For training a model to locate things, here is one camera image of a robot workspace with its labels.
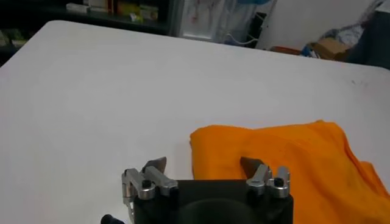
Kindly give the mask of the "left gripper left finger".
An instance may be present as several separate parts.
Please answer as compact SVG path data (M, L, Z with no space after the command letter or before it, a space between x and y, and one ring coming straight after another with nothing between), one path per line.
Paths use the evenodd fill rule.
M165 174L166 157L149 160L139 172L136 168L126 169L121 175L122 201L131 204L136 198L151 200L159 193L172 197L179 189L178 181Z

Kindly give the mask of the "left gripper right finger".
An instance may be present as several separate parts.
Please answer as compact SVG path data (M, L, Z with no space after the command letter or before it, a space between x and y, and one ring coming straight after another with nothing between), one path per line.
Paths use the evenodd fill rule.
M280 166L276 176L273 176L272 169L260 159L241 157L240 165L247 177L246 185L256 197L265 193L273 198L287 198L290 195L290 172L286 166Z

